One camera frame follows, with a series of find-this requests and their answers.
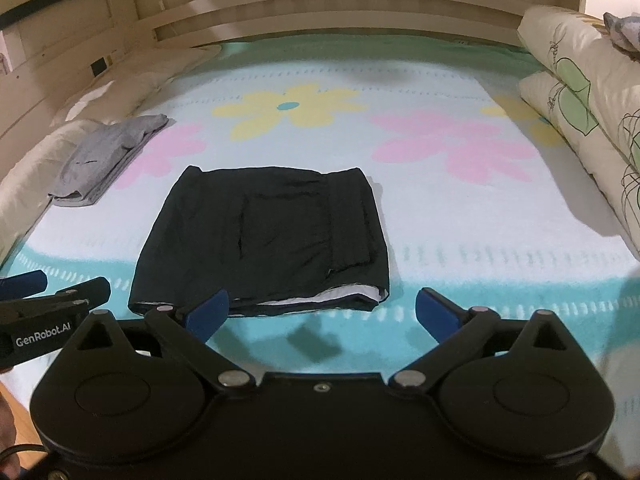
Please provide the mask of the black pants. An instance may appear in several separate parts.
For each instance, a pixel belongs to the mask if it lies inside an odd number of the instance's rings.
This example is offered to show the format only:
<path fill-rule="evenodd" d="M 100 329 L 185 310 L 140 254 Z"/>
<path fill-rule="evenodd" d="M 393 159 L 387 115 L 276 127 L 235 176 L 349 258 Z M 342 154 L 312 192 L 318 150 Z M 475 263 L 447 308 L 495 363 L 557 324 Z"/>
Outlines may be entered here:
<path fill-rule="evenodd" d="M 235 316 L 373 310 L 390 264 L 364 173 L 186 168 L 141 249 L 128 308 L 194 308 L 220 290 Z"/>

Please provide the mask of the grey folded garment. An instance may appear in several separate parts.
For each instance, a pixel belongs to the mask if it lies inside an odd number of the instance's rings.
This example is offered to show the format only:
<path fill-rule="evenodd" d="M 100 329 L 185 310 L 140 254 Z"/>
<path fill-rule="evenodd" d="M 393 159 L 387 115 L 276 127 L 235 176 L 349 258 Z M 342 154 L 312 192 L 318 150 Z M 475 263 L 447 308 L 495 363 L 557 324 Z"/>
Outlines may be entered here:
<path fill-rule="evenodd" d="M 170 123 L 164 114 L 102 125 L 85 136 L 61 168 L 49 192 L 58 207 L 94 205 L 129 163 Z"/>

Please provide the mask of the cream floral pillow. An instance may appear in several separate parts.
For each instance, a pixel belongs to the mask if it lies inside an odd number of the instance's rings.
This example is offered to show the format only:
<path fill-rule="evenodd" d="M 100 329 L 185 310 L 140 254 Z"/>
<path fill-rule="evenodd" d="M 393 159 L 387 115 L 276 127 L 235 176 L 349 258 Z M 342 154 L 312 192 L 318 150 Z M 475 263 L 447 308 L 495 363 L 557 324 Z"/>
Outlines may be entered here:
<path fill-rule="evenodd" d="M 639 166 L 639 63 L 617 49 L 604 24 L 553 6 L 532 6 L 518 38 L 559 81 L 562 116 L 584 136 L 601 128 L 632 166 Z"/>
<path fill-rule="evenodd" d="M 538 72 L 518 84 L 521 98 L 558 130 L 596 182 L 632 246 L 639 247 L 639 171 L 626 161 L 567 84 Z"/>

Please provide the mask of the grey plush toy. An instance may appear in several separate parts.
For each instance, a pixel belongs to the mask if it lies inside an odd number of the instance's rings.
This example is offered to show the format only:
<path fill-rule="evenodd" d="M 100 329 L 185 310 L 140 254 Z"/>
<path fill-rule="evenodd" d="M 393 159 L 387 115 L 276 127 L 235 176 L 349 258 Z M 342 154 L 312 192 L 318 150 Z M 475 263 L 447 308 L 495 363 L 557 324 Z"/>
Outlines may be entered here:
<path fill-rule="evenodd" d="M 639 15 L 619 18 L 612 13 L 605 12 L 603 23 L 615 47 L 632 54 L 640 52 Z"/>

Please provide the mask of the beige wooden bed frame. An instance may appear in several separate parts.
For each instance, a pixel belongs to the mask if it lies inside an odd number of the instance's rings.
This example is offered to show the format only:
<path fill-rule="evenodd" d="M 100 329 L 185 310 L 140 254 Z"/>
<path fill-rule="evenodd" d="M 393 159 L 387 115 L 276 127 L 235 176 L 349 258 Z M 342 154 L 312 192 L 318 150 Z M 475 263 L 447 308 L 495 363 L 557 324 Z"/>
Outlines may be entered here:
<path fill-rule="evenodd" d="M 46 133 L 99 62 L 140 48 L 184 48 L 332 29 L 432 32 L 514 44 L 535 4 L 587 0 L 1 0 L 1 166 Z"/>

